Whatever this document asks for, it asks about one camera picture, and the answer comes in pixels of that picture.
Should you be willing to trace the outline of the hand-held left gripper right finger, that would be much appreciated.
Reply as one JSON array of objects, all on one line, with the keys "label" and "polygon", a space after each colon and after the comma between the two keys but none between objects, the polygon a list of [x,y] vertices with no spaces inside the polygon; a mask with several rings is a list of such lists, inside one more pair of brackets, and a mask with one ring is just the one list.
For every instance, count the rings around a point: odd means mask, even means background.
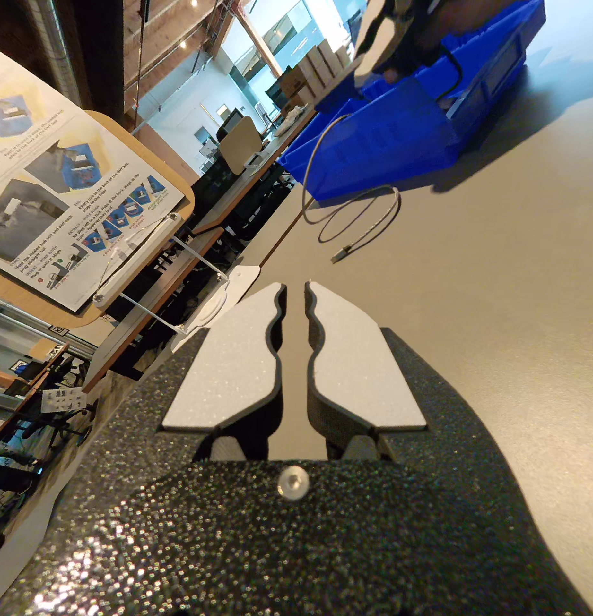
[{"label": "hand-held left gripper right finger", "polygon": [[380,457],[383,437],[426,434],[427,419],[377,322],[315,281],[305,284],[304,299],[307,414],[328,460],[343,458],[352,441]]}]

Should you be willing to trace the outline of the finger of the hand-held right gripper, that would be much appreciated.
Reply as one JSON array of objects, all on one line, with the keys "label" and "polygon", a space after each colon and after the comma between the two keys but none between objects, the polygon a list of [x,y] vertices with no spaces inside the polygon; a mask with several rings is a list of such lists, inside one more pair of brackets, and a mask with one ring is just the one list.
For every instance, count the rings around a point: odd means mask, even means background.
[{"label": "finger of the hand-held right gripper", "polygon": [[406,31],[400,42],[400,71],[416,72],[440,57],[441,43],[425,45],[425,34],[445,1],[411,1],[401,19]]},{"label": "finger of the hand-held right gripper", "polygon": [[354,77],[380,72],[414,21],[413,1],[367,1],[355,44]]}]

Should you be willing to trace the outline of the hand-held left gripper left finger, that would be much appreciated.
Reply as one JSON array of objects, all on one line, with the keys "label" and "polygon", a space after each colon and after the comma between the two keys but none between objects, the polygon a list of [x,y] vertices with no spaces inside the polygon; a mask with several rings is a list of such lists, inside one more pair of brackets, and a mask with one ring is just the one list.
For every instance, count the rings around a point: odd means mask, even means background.
[{"label": "hand-held left gripper left finger", "polygon": [[282,324],[287,286],[275,282],[209,328],[161,420],[166,432],[230,437],[245,458],[269,459],[283,419]]}]

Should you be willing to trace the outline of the blue plastic bin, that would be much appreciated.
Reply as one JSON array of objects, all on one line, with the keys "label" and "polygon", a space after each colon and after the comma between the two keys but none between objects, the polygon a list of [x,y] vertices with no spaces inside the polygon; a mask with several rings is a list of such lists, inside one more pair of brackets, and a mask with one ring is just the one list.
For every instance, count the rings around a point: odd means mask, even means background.
[{"label": "blue plastic bin", "polygon": [[[325,135],[307,181],[318,201],[359,193],[429,174],[455,164],[526,60],[526,49],[546,21],[544,1],[518,1],[472,35],[447,36],[447,58],[420,68],[399,83],[373,81],[362,94],[347,92],[325,106],[279,158],[303,182],[316,143]],[[468,92],[452,119],[448,99]]]}]

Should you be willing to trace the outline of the stack of cardboard boxes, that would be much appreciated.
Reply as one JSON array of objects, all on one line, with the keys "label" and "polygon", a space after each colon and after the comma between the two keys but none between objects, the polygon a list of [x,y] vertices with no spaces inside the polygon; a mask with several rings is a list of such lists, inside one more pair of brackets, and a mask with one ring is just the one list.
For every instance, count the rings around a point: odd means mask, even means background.
[{"label": "stack of cardboard boxes", "polygon": [[312,104],[322,98],[339,74],[351,63],[348,47],[332,50],[327,39],[312,47],[295,65],[289,66],[278,79],[281,93],[298,105]]}]

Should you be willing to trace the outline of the wooden document stand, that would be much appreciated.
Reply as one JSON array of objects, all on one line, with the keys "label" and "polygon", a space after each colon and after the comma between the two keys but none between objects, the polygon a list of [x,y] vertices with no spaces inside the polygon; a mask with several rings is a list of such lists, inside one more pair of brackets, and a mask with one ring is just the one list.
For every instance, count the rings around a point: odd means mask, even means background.
[{"label": "wooden document stand", "polygon": [[245,116],[230,130],[219,144],[219,151],[234,175],[258,170],[270,157],[265,152],[254,121]]},{"label": "wooden document stand", "polygon": [[185,325],[169,325],[167,321],[153,314],[153,317],[161,324],[172,329],[179,339],[188,339],[198,329],[208,327],[211,322],[237,304],[246,290],[258,278],[260,268],[237,266],[235,273],[223,273],[202,257],[202,247],[195,248],[192,240],[189,243],[179,240],[177,232],[194,208],[194,196],[191,188],[181,176],[116,122],[101,113],[87,113],[130,149],[134,150],[155,170],[165,175],[170,182],[183,192],[184,201],[177,207],[177,211],[170,215],[169,219],[172,222],[168,224],[168,229],[160,231],[159,235],[153,234],[152,237],[148,238],[142,247],[136,250],[105,284],[100,286],[100,289],[94,293],[91,300],[80,311],[73,313],[64,310],[61,306],[48,301],[44,296],[2,273],[0,273],[0,298],[53,325],[64,328],[83,327],[103,315],[108,306],[116,299],[125,299],[141,307],[138,300],[132,299],[130,294],[125,294],[125,288],[160,255],[163,249],[181,246],[182,250],[191,252],[193,256],[200,258],[200,262],[215,271],[220,280],[219,290],[213,292],[211,298],[204,301],[203,307],[198,310],[197,315],[187,320]]}]

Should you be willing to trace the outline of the wood-edged grey desk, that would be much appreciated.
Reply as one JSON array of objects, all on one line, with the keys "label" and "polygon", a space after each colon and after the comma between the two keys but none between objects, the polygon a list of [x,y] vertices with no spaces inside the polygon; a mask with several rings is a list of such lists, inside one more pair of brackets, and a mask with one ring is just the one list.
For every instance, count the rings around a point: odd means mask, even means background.
[{"label": "wood-edged grey desk", "polygon": [[199,262],[200,258],[193,256],[191,252],[180,251],[173,258],[172,264],[168,266],[166,272],[138,300],[141,307],[129,303],[131,311],[108,335],[93,355],[83,385],[85,393],[89,393],[106,375],[139,332],[153,319],[153,314],[162,309],[169,297]]}]

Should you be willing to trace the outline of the black monitor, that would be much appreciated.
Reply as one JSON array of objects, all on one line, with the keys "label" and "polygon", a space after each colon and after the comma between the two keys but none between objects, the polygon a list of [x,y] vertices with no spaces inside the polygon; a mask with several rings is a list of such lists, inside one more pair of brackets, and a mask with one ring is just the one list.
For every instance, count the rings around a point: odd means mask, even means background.
[{"label": "black monitor", "polygon": [[290,101],[289,96],[286,96],[282,89],[281,78],[277,79],[265,93],[279,112],[281,112]]}]

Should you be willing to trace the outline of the long grey desk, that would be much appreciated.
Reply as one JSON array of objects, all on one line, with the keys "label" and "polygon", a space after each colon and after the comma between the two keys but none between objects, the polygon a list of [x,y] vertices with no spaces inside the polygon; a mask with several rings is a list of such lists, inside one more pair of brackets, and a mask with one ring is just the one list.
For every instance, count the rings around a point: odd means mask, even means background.
[{"label": "long grey desk", "polygon": [[303,132],[316,115],[317,112],[314,108],[303,111],[292,127],[280,138],[274,139],[262,152],[262,165],[252,171],[244,171],[239,176],[239,179],[220,197],[217,203],[203,217],[196,219],[194,226],[187,225],[191,229],[190,235],[197,236],[220,227],[222,222],[254,188],[270,167],[278,161],[278,158],[282,156],[283,152]]}]

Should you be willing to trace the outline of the white printed icon sheet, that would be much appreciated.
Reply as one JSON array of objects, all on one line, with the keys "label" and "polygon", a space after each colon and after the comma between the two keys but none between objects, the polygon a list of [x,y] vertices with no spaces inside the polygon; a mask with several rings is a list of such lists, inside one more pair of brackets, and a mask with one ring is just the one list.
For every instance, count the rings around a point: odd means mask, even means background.
[{"label": "white printed icon sheet", "polygon": [[83,410],[87,395],[82,387],[45,389],[42,391],[40,412],[42,414],[67,413]]}]

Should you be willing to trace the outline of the printed instruction sheet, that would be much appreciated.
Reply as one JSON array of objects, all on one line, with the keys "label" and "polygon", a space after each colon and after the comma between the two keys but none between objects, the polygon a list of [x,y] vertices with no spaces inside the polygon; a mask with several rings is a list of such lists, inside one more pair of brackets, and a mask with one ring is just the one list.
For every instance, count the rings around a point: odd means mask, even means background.
[{"label": "printed instruction sheet", "polygon": [[0,273],[76,313],[184,198],[0,51]]}]

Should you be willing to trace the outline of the aluminium frame rail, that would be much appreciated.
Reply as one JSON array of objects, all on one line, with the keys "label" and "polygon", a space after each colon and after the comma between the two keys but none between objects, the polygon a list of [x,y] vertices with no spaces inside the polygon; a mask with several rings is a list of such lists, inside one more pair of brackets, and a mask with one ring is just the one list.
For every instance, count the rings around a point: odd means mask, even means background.
[{"label": "aluminium frame rail", "polygon": [[0,322],[56,344],[68,345],[77,357],[90,360],[98,346],[71,333],[71,330],[48,323],[0,298]]}]

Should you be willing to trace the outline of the metal air duct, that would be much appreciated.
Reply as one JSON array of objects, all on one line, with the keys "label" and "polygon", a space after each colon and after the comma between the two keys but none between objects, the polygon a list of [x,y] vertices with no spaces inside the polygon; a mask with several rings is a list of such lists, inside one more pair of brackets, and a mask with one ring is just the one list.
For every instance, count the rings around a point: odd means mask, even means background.
[{"label": "metal air duct", "polygon": [[78,107],[82,105],[74,66],[54,1],[25,1],[48,60],[56,89]]}]

